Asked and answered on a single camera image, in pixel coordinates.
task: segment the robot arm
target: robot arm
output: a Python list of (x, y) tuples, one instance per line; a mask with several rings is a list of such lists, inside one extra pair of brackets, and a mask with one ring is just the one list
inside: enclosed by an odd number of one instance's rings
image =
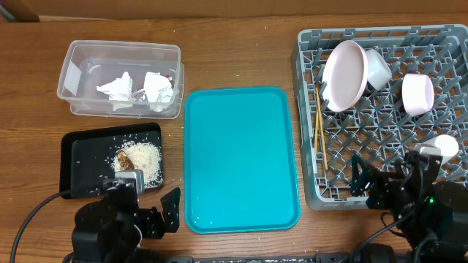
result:
[(72, 233), (72, 262), (157, 262), (157, 253), (139, 249), (140, 242), (177, 231), (181, 190), (175, 188), (161, 198), (160, 213), (155, 207), (138, 207), (140, 185), (138, 177), (108, 179), (99, 189), (104, 198), (79, 209)]
[[(440, 149), (427, 145), (406, 152), (403, 162), (394, 164), (395, 172), (381, 172), (352, 157), (352, 195), (366, 191), (370, 209), (390, 210), (394, 221), (401, 221), (396, 226), (413, 248), (413, 262), (463, 262), (468, 252), (468, 188), (450, 181), (433, 185), (441, 160)], [(371, 260), (381, 253), (371, 246), (350, 261), (391, 262)]]

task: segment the rice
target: rice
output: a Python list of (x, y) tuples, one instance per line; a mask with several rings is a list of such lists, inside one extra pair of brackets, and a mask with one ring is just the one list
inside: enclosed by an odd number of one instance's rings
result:
[[(135, 166), (135, 169), (143, 171), (145, 187), (152, 187), (155, 184), (160, 184), (162, 182), (162, 176), (159, 171), (159, 162), (161, 161), (161, 152), (159, 147), (156, 147), (149, 142), (139, 142), (135, 144), (135, 142), (130, 141), (125, 142), (121, 146), (120, 150), (123, 150), (129, 157)], [(114, 172), (122, 171), (117, 155), (113, 158), (110, 166)]]

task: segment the plastic container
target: plastic container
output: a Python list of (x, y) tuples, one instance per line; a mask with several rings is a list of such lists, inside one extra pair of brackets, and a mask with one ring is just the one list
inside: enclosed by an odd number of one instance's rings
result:
[[(146, 72), (173, 79), (173, 97), (163, 102), (112, 101), (97, 91), (128, 72), (132, 92), (143, 87)], [(123, 118), (177, 118), (184, 94), (184, 65), (176, 45), (140, 42), (77, 40), (70, 45), (58, 81), (57, 96), (70, 103), (76, 115)], [(114, 110), (114, 105), (123, 105)], [(164, 109), (156, 112), (150, 106)]]

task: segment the black tray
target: black tray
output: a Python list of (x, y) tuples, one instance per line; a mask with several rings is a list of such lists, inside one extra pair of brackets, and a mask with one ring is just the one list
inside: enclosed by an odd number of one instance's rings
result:
[[(149, 188), (159, 188), (163, 184), (161, 128), (156, 123), (142, 123), (128, 126), (75, 131), (65, 134), (61, 140), (60, 192), (99, 185), (105, 177), (113, 178), (110, 167), (116, 151), (126, 142), (150, 142), (159, 147), (161, 182), (153, 181)], [(65, 199), (92, 197), (96, 194), (82, 192)]]

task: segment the gray dish rack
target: gray dish rack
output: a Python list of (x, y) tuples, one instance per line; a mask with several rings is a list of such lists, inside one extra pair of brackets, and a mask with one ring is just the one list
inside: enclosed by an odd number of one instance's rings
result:
[[(367, 86), (358, 103), (341, 113), (321, 105), (324, 134), (314, 152), (317, 94), (328, 56), (345, 40), (375, 49), (393, 77), (381, 90)], [(468, 28), (463, 25), (334, 28), (304, 30), (291, 55), (292, 78), (301, 119), (301, 158), (307, 205), (315, 210), (364, 209), (366, 196), (350, 194), (351, 156), (392, 171), (406, 149), (439, 134), (454, 136), (457, 157), (444, 164), (439, 180), (468, 186)], [(428, 75), (434, 84), (432, 111), (411, 117), (400, 111), (401, 82), (406, 73)], [(325, 138), (324, 169), (320, 136)]]

